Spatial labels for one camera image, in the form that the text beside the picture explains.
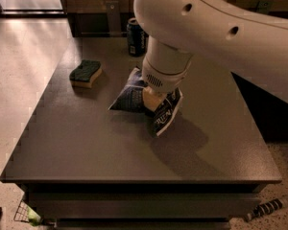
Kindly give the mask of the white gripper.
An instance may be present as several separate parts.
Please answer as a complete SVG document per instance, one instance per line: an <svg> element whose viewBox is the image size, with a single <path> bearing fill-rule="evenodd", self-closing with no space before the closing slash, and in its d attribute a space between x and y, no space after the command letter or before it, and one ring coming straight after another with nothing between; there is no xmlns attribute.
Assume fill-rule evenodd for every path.
<svg viewBox="0 0 288 230"><path fill-rule="evenodd" d="M150 86L143 89L146 108L155 112L166 98L166 93L174 91L185 78L191 64L191 56L182 59L152 60L144 57L143 80Z"/></svg>

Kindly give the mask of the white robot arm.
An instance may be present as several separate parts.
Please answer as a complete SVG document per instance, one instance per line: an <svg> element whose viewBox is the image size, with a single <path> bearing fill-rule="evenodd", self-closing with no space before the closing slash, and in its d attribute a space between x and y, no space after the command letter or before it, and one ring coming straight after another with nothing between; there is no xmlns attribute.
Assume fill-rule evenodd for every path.
<svg viewBox="0 0 288 230"><path fill-rule="evenodd" d="M177 88L201 55L288 103L288 19L226 0L134 0L133 11L149 36L143 79L156 92Z"/></svg>

